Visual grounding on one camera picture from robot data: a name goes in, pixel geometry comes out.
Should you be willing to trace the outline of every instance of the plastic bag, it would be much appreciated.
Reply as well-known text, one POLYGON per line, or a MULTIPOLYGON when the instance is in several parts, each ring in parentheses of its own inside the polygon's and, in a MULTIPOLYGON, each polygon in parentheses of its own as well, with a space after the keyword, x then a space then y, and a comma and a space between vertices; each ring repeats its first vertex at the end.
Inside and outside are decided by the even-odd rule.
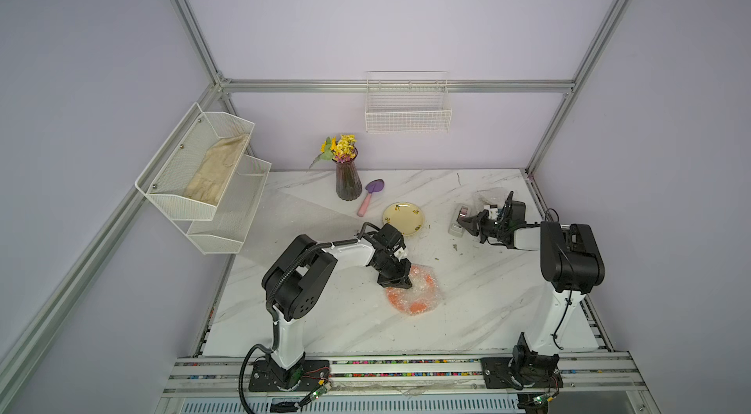
POLYGON ((497 205, 499 209, 503 208, 503 204, 508 197, 508 190, 502 187, 494 187, 493 189, 485 189, 484 191, 477 191, 473 195, 474 208, 470 211, 472 215, 476 215, 482 212, 483 207, 486 205, 497 205))
POLYGON ((407 315, 419 315, 438 306, 442 296, 432 268, 413 264, 409 279, 412 288, 385 289, 386 297, 394 308, 407 315))

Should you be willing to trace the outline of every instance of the black cable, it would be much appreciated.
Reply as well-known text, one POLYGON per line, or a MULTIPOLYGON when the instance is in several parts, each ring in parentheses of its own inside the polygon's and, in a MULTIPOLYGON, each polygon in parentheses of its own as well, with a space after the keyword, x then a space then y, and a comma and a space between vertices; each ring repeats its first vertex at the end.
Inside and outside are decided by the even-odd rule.
POLYGON ((331 382, 326 381, 321 386, 310 391, 299 401, 282 401, 272 404, 269 408, 269 412, 297 412, 297 409, 302 410, 303 407, 326 394, 329 389, 331 389, 331 382))
POLYGON ((503 243, 503 240, 508 238, 508 236, 511 235, 513 232, 517 230, 521 230, 521 229, 536 229, 539 226, 540 226, 539 223, 521 223, 520 225, 516 225, 504 231, 499 237, 494 237, 497 240, 496 243, 491 243, 490 241, 486 241, 486 243, 490 244, 491 246, 506 246, 505 243, 503 243))
POLYGON ((526 396, 525 400, 522 400, 522 395, 519 395, 519 402, 517 403, 517 407, 520 409, 534 409, 535 412, 540 412, 540 409, 543 409, 542 412, 548 412, 548 407, 550 405, 550 402, 556 398, 560 394, 560 386, 558 385, 558 379, 555 376, 551 376, 548 379, 548 391, 544 394, 540 394, 538 396, 535 396, 533 394, 528 394, 526 396), (553 381, 556 382, 556 392, 553 393, 553 381))
POLYGON ((255 414, 253 412, 253 409, 250 409, 250 406, 248 406, 248 401, 245 399, 245 387, 244 384, 244 378, 245 378, 245 367, 248 364, 248 361, 250 360, 250 356, 253 355, 253 353, 259 349, 262 353, 265 353, 266 355, 272 353, 272 350, 269 349, 266 346, 263 346, 261 344, 256 344, 253 347, 250 348, 247 355, 245 356, 245 359, 243 359, 243 364, 240 365, 239 368, 239 377, 237 378, 237 392, 239 393, 239 403, 243 405, 243 409, 245 409, 245 412, 248 414, 255 414))
POLYGON ((373 225, 371 222, 366 221, 365 223, 363 223, 363 227, 360 229, 360 233, 358 233, 358 240, 361 239, 363 236, 365 236, 365 228, 369 226, 373 229, 376 229, 376 231, 381 231, 380 228, 373 225))
POLYGON ((545 211, 545 219, 546 220, 550 219, 549 221, 555 221, 556 223, 558 223, 560 221, 560 215, 558 215, 558 211, 557 210, 555 210, 552 207, 548 207, 548 209, 545 211), (553 220, 553 216, 550 215, 550 211, 553 211, 553 212, 556 213, 556 219, 555 220, 553 220))
POLYGON ((495 371, 493 372, 493 375, 497 376, 506 385, 509 385, 513 389, 516 389, 516 390, 522 390, 526 388, 527 386, 532 386, 535 383, 539 383, 545 380, 546 378, 548 378, 547 373, 542 373, 540 376, 537 376, 534 380, 531 377, 522 375, 521 372, 512 373, 512 378, 510 379, 501 371, 495 371))
MULTIPOLYGON (((266 299, 266 310, 271 315, 271 319, 274 322, 278 321, 278 315, 277 312, 274 311, 273 305, 274 305, 274 298, 277 297, 277 293, 279 289, 284 285, 284 282, 287 281, 287 279, 295 272, 295 270, 300 267, 312 254, 316 253, 317 251, 323 250, 324 248, 330 248, 332 246, 344 246, 347 244, 355 244, 358 241, 357 238, 352 238, 350 240, 342 240, 342 241, 333 241, 330 243, 316 243, 307 250, 301 252, 287 267, 287 270, 285 270, 285 273, 282 274, 282 276, 277 280, 277 284, 271 289, 271 293, 269 293, 267 299, 266 299)), ((274 333, 274 340, 273 344, 271 345, 271 350, 277 350, 278 348, 278 338, 276 337, 277 333, 274 333)))
POLYGON ((257 372, 257 373, 267 373, 267 371, 266 371, 266 370, 262 371, 262 370, 260 370, 260 369, 259 369, 259 368, 258 368, 258 367, 256 366, 256 364, 258 363, 258 361, 259 361, 259 360, 261 360, 262 358, 266 358, 266 355, 262 355, 262 356, 258 357, 258 358, 257 358, 256 360, 254 360, 254 361, 253 361, 253 363, 251 364, 251 365, 253 366, 253 369, 254 369, 254 370, 255 370, 255 371, 257 372))
POLYGON ((553 331, 553 344, 556 345, 558 350, 563 350, 561 346, 558 345, 558 330, 560 329, 561 325, 563 324, 563 320, 566 319, 566 312, 568 312, 568 307, 572 306, 573 303, 571 302, 571 296, 574 295, 573 290, 568 291, 568 298, 566 298, 566 308, 563 309, 563 316, 561 316, 561 320, 558 321, 558 325, 556 326, 556 330, 553 331))

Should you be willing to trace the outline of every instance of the lavender wall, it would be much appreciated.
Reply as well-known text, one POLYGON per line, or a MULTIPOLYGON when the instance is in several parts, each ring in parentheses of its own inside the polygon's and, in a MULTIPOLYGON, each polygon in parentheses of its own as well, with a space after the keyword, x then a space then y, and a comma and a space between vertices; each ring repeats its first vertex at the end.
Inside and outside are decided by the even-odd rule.
MULTIPOLYGON (((306 169, 330 135, 355 134, 358 167, 520 167, 535 150, 557 93, 455 93, 448 133, 367 134, 365 95, 236 93, 241 117, 255 122, 253 151, 274 169, 306 169)), ((331 168, 318 163, 315 168, 331 168)))
POLYGON ((571 78, 612 0, 191 0, 233 78, 571 78))
MULTIPOLYGON (((169 0, 0 15, 3 357, 208 80, 169 0)), ((146 206, 13 412, 152 412, 224 261, 146 206)))
POLYGON ((751 0, 634 0, 537 180, 593 226, 593 300, 663 414, 731 412, 751 364, 751 0))

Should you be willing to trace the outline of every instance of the aluminum frame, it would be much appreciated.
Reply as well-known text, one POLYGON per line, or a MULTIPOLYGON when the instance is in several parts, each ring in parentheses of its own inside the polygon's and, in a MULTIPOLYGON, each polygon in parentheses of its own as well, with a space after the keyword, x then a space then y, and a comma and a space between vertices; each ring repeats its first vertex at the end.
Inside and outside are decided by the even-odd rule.
POLYGON ((643 414, 660 414, 657 403, 649 391, 629 391, 626 393, 634 412, 643 414))
MULTIPOLYGON (((532 195, 532 200, 535 202, 537 211, 540 212, 540 216, 544 217, 545 212, 548 210, 548 205, 545 203, 545 200, 542 197, 542 193, 540 192, 540 188, 535 182, 535 177, 533 175, 525 175, 524 171, 522 171, 522 175, 524 176, 527 188, 530 190, 530 194, 532 195)), ((597 340, 602 340, 602 344, 608 351, 616 352, 615 348, 613 347, 613 342, 607 335, 605 326, 602 324, 602 320, 597 314, 595 305, 592 303, 592 299, 589 298, 589 295, 584 297, 584 301, 582 302, 582 310, 584 310, 584 315, 587 316, 587 320, 590 321, 590 325, 593 326, 593 332, 596 332, 595 338, 597 340)))
MULTIPOLYGON (((568 112, 575 103, 580 90, 583 89, 587 79, 591 75, 596 63, 598 62, 605 46, 609 42, 618 23, 623 18, 623 14, 631 0, 614 0, 608 13, 603 20, 600 28, 587 50, 576 72, 573 81, 449 81, 449 89, 453 92, 561 92, 564 93, 560 106, 557 109, 553 119, 540 140, 534 155, 532 156, 526 172, 530 174, 530 183, 533 185, 534 197, 538 201, 538 207, 543 207, 544 202, 541 199, 539 190, 534 184, 534 178, 531 176, 540 165, 542 158, 548 151, 548 148, 555 138, 562 122, 565 120, 568 112)), ((199 24, 193 13, 188 0, 171 0, 175 12, 180 19, 185 32, 187 33, 198 58, 200 59, 204 71, 207 72, 211 79, 211 84, 202 94, 199 104, 202 108, 208 108, 212 102, 221 100, 229 113, 235 114, 236 110, 232 105, 230 98, 231 92, 365 92, 367 88, 366 81, 314 81, 314 80, 237 80, 232 81, 224 78, 217 69, 206 40, 201 32, 199 24)), ((166 160, 166 156, 172 150, 174 142, 181 138, 180 132, 184 132, 194 117, 187 116, 183 122, 172 132, 172 135, 162 145, 159 150, 160 155, 155 157, 154 162, 166 160)), ((47 353, 57 335, 60 333, 66 319, 75 310, 80 299, 86 294, 86 290, 97 278, 101 270, 108 263, 109 257, 117 249, 122 237, 125 235, 140 206, 145 202, 145 198, 133 187, 124 197, 117 209, 109 217, 102 229, 97 233, 94 240, 84 250, 73 268, 68 272, 61 284, 52 294, 50 299, 45 303, 40 312, 34 317, 32 323, 25 329, 21 338, 16 342, 8 355, 0 363, 0 413, 6 412, 13 403, 15 397, 23 389, 25 383, 33 375, 34 371, 41 363, 42 358, 47 353)), ((596 317, 594 308, 589 308, 596 324, 599 320, 596 317)), ((612 351, 607 334, 599 327, 606 346, 612 351)), ((201 344, 203 334, 197 342, 201 344)), ((640 398, 643 400, 644 408, 650 409, 648 412, 658 412, 654 401, 646 391, 639 390, 640 398)), ((177 404, 172 400, 159 404, 163 408, 179 409, 177 404)))
MULTIPOLYGON (((219 99, 220 94, 219 87, 210 84, 203 91, 198 105, 202 109, 208 108, 219 99)), ((183 117, 146 167, 149 175, 155 175, 159 171, 199 113, 200 110, 194 108, 183 117)), ((6 412, 10 408, 16 396, 34 374, 60 334, 65 321, 107 265, 145 201, 146 198, 132 186, 0 363, 0 412, 6 412)))
MULTIPOLYGON (((399 87, 405 81, 381 81, 382 87, 399 87)), ((226 92, 367 92, 367 80, 226 80, 226 92)), ((419 86, 419 81, 411 81, 419 86)), ((449 80, 449 92, 561 92, 574 89, 572 80, 449 80)))
POLYGON ((587 80, 595 69, 597 62, 600 60, 600 56, 605 52, 607 43, 611 40, 613 33, 618 27, 618 23, 623 19, 625 10, 628 8, 631 1, 632 0, 613 0, 611 3, 610 8, 605 15, 605 19, 600 24, 595 38, 592 40, 587 53, 579 64, 579 68, 574 76, 574 88, 570 93, 563 95, 563 99, 561 100, 556 113, 550 120, 548 128, 545 130, 545 133, 540 139, 540 143, 532 154, 530 163, 526 166, 527 173, 533 174, 537 171, 543 157, 548 152, 550 145, 558 134, 563 121, 566 120, 566 116, 568 116, 571 108, 574 107, 574 103, 579 97, 579 93, 587 84, 587 80))
MULTIPOLYGON (((477 355, 477 354, 418 354, 418 355, 359 355, 352 357, 319 355, 309 357, 338 362, 360 362, 359 364, 331 365, 331 379, 339 388, 330 391, 327 396, 349 396, 356 394, 477 394, 477 393, 539 393, 540 389, 487 389, 484 387, 482 374, 468 375, 431 375, 432 373, 481 372, 478 359, 482 357, 511 357, 511 354, 477 355), (385 363, 378 360, 415 360, 441 359, 450 357, 450 363, 385 363), (423 376, 362 376, 350 377, 348 373, 400 373, 419 372, 423 376)), ((237 382, 241 357, 200 357, 178 358, 175 361, 170 379, 164 386, 162 400, 165 398, 232 398, 237 396, 237 382)), ((637 391, 647 392, 648 388, 630 353, 565 353, 560 355, 559 370, 563 384, 561 391, 637 391)), ((279 391, 266 393, 279 396, 279 391)))

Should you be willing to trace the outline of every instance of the pink handle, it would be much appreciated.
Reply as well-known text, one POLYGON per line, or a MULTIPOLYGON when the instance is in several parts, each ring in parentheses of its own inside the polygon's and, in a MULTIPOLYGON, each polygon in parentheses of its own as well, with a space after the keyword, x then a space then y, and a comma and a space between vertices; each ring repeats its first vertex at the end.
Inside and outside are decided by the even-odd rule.
POLYGON ((365 211, 368 210, 368 205, 370 205, 371 195, 373 195, 373 193, 368 193, 368 195, 365 196, 365 200, 363 201, 363 204, 360 206, 360 210, 358 211, 358 216, 365 215, 365 211))

